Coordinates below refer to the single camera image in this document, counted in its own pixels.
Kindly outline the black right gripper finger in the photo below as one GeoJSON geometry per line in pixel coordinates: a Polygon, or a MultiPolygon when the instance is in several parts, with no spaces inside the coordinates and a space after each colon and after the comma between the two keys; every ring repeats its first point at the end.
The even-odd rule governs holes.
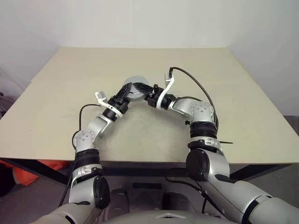
{"type": "Polygon", "coordinates": [[[145,97],[152,97],[153,96],[153,91],[154,91],[154,88],[147,85],[147,84],[144,84],[144,83],[133,83],[133,86],[141,93],[145,94],[145,97]]]}

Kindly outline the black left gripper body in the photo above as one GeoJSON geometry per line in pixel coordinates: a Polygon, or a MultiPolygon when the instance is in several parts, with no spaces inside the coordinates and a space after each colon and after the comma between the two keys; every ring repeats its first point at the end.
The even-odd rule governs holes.
{"type": "Polygon", "coordinates": [[[108,100],[108,104],[120,112],[127,112],[129,100],[126,96],[114,95],[108,100]]]}

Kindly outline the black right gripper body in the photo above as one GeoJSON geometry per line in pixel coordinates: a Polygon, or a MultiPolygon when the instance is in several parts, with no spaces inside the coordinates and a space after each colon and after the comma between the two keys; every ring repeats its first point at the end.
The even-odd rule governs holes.
{"type": "Polygon", "coordinates": [[[152,92],[150,92],[145,98],[149,106],[156,108],[158,99],[163,90],[163,88],[159,87],[157,84],[154,84],[152,87],[152,92]]]}

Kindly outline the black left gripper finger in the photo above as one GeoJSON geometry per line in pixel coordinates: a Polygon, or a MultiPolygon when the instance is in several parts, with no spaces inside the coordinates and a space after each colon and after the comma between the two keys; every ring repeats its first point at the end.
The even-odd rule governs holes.
{"type": "Polygon", "coordinates": [[[122,102],[126,96],[130,93],[132,83],[127,83],[121,87],[119,92],[116,94],[116,101],[122,102]]]}

